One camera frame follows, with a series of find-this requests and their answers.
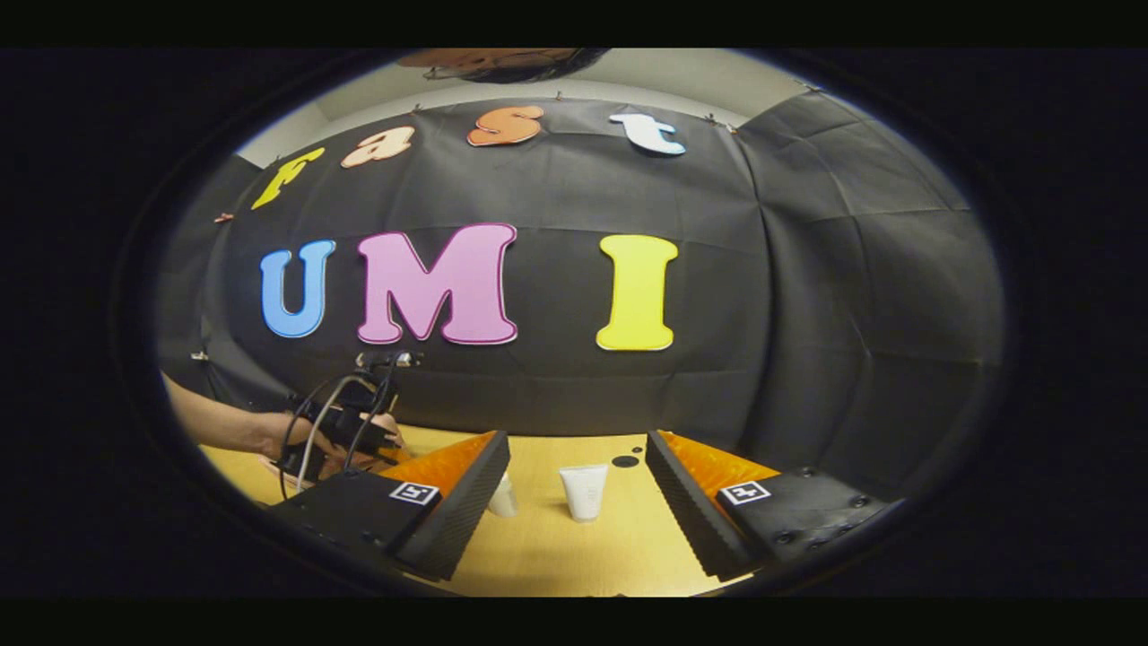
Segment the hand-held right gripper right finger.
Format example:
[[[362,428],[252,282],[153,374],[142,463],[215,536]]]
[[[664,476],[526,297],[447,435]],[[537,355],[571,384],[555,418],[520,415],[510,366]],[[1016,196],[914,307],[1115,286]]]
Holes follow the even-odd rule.
[[[892,506],[819,467],[783,473],[673,431],[649,431],[645,453],[701,570],[721,581],[807,559]]]

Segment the white squeeze tube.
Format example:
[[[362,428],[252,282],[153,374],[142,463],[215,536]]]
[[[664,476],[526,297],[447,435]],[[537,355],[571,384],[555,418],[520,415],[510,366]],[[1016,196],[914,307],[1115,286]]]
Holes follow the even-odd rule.
[[[558,470],[563,482],[571,517],[577,523],[589,523],[600,516],[607,465],[563,467]]]

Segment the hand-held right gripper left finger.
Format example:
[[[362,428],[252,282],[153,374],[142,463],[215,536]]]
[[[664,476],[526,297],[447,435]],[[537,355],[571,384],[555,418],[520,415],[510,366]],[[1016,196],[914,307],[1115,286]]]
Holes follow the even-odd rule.
[[[486,431],[382,473],[332,475],[269,511],[349,559],[448,581],[510,458],[506,433]]]

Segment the black backdrop cloth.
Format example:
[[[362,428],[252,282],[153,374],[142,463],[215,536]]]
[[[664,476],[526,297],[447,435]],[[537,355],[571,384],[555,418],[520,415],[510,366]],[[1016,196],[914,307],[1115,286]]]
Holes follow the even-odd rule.
[[[676,431],[886,500],[969,446],[1010,327],[965,196],[812,92],[734,127],[484,100],[266,168],[234,156],[168,246],[155,316],[161,369],[238,407],[284,410],[360,352],[413,349],[409,425]]]

